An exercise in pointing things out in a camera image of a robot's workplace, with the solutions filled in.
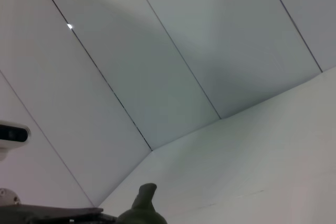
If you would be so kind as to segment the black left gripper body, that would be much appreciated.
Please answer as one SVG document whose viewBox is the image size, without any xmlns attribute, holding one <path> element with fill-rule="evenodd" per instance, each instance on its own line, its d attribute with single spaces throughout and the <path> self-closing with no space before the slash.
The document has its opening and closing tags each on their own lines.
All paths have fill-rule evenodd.
<svg viewBox="0 0 336 224">
<path fill-rule="evenodd" d="M 1 206 L 1 223 L 116 223 L 101 208 L 55 208 L 32 205 Z"/>
</svg>

